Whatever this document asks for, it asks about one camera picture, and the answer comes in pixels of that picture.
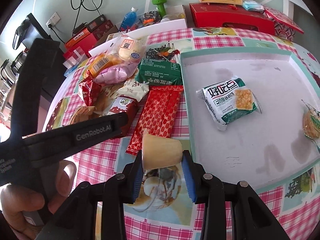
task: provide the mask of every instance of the red snack wrapper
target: red snack wrapper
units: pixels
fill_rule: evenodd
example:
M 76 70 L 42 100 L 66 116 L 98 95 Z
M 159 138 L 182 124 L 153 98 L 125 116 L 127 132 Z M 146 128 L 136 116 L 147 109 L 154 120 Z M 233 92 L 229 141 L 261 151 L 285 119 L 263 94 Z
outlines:
M 138 102 L 136 99 L 127 98 L 127 97 L 118 97 L 113 102 L 111 109 L 109 110 L 109 114 L 118 114 L 118 113 L 127 113 L 128 115 L 128 123 L 127 125 L 121 127 L 122 133 L 115 138 L 125 137 L 130 129 L 133 119 L 135 118 L 137 112 L 139 110 Z
M 171 136 L 183 86 L 150 86 L 150 92 L 126 152 L 137 155 L 142 149 L 143 130 L 165 138 Z
M 78 95 L 86 106 L 93 106 L 101 91 L 101 85 L 95 83 L 92 77 L 87 77 L 79 83 Z

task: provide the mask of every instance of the barcode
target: barcode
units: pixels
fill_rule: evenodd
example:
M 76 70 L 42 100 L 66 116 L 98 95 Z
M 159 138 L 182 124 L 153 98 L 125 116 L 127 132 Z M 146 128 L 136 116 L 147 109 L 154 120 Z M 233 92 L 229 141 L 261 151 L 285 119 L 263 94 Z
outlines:
M 95 72 L 98 72 L 108 62 L 109 62 L 109 60 L 104 57 L 104 58 L 100 59 L 96 64 L 94 64 L 92 67 Z

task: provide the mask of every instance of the human hand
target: human hand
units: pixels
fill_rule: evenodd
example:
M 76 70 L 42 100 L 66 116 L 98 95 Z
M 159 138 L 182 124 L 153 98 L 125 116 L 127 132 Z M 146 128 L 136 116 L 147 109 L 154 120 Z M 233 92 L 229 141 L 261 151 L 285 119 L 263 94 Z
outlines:
M 64 171 L 66 166 L 70 167 L 70 176 Z M 74 163 L 65 160 L 59 163 L 59 170 L 56 176 L 57 194 L 48 203 L 48 209 L 52 214 L 58 210 L 69 196 L 75 174 L 76 166 Z M 22 211 L 32 212 L 42 209 L 45 204 L 43 195 L 22 186 L 8 185 L 2 190 L 0 200 L 3 216 L 8 224 L 28 238 L 35 239 L 42 227 L 28 223 Z

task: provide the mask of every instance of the blue water bottle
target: blue water bottle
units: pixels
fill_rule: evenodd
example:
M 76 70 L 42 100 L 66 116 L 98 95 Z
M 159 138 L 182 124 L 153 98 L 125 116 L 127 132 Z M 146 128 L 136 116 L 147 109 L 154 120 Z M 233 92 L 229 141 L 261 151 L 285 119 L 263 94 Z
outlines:
M 136 11 L 138 11 L 138 9 L 132 7 L 131 12 L 129 12 L 125 15 L 123 22 L 120 26 L 121 32 L 124 32 L 124 31 L 130 29 L 130 27 L 136 22 L 136 20 L 137 20 Z

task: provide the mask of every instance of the table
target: table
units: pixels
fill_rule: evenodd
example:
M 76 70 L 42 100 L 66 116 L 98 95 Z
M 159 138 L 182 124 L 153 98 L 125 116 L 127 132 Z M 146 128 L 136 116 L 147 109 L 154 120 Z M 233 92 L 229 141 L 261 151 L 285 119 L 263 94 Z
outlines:
M 302 61 L 317 84 L 320 85 L 320 64 L 309 51 L 290 41 L 265 33 L 232 28 L 182 29 L 153 34 L 148 37 L 147 44 L 149 48 L 170 46 L 178 49 L 181 53 L 193 49 L 235 46 L 290 50 Z M 177 62 L 180 61 L 178 56 L 175 56 L 175 59 Z M 61 125 L 67 125 L 74 111 L 84 105 L 77 95 L 77 87 L 82 79 L 85 66 L 89 65 L 92 60 L 94 57 L 82 63 L 73 76 L 64 83 L 64 88 L 59 91 L 58 97 L 63 99 L 57 107 L 58 100 L 55 100 L 49 110 L 46 123 L 48 123 L 53 110 L 57 114 L 54 122 L 49 122 L 49 129 L 51 126 L 57 128 Z M 74 187 L 82 181 L 88 181 L 91 184 L 104 182 L 121 172 L 125 164 L 134 160 L 134 156 L 125 153 L 125 150 L 144 103 L 145 99 L 140 102 L 140 111 L 125 138 L 104 141 L 72 157 L 78 167 Z M 189 149 L 188 118 L 184 96 L 182 96 L 177 110 L 172 138 L 179 139 L 184 148 Z M 299 183 L 306 178 L 310 182 L 311 188 L 301 190 Z M 293 180 L 255 190 L 292 240 L 308 238 L 320 219 L 320 162 L 301 171 Z M 139 213 L 131 207 L 125 206 L 125 225 L 128 239 L 198 240 L 202 228 L 204 205 L 191 203 L 183 180 L 179 197 L 179 201 L 174 201 L 169 207 L 156 212 Z M 230 203 L 226 203 L 226 207 L 227 239 L 231 239 Z M 98 208 L 97 220 L 101 220 L 101 206 Z M 100 239 L 100 225 L 96 228 L 96 238 Z

